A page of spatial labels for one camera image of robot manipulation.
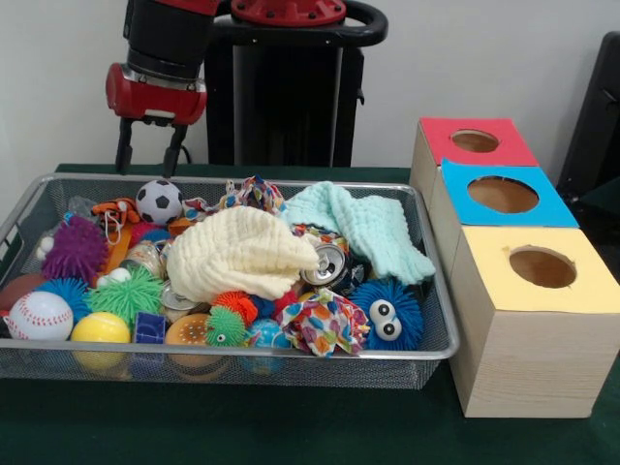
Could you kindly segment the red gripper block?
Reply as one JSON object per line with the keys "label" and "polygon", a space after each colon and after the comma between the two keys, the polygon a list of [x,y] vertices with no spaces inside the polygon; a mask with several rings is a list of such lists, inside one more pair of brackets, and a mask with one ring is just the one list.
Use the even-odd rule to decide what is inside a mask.
{"label": "red gripper block", "polygon": [[106,78],[108,107],[121,117],[115,169],[126,174],[131,166],[133,147],[132,126],[145,117],[169,120],[173,126],[170,144],[166,148],[163,177],[171,178],[177,168],[179,154],[188,126],[196,123],[206,107],[207,91],[204,82],[173,82],[141,75],[127,64],[113,63]]}

